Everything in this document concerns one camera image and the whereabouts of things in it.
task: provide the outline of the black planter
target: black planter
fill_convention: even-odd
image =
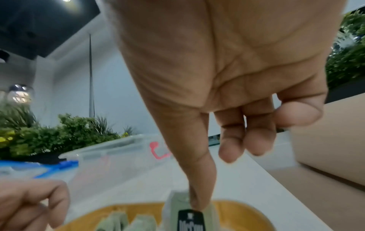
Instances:
[[[352,96],[357,96],[363,93],[365,93],[365,78],[344,84],[338,88],[330,90],[326,98],[326,104]]]
[[[59,159],[58,156],[62,153],[42,153],[34,156],[19,156],[19,157],[11,157],[11,156],[3,156],[1,160],[9,160],[9,161],[21,161],[21,162],[36,162],[40,164],[58,164],[61,161],[65,161],[66,159]]]

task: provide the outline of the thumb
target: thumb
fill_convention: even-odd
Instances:
[[[209,117],[194,108],[146,106],[189,180],[191,206],[203,210],[210,202],[217,175],[208,149]]]

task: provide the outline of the red marking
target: red marking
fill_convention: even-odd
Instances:
[[[149,147],[151,148],[152,155],[156,159],[160,160],[160,159],[171,156],[171,153],[166,153],[166,154],[163,154],[162,156],[158,156],[157,153],[155,152],[155,149],[158,148],[158,146],[159,146],[159,143],[157,141],[149,143]]]

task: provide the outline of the tall thin pole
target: tall thin pole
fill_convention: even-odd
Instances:
[[[92,55],[91,55],[91,34],[89,34],[89,66],[90,66],[90,98],[89,98],[89,117],[95,117],[95,104],[94,104],[94,88],[92,85]]]

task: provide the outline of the beige sofa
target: beige sofa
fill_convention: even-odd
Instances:
[[[325,105],[291,130],[301,166],[269,173],[335,231],[365,231],[365,94]]]

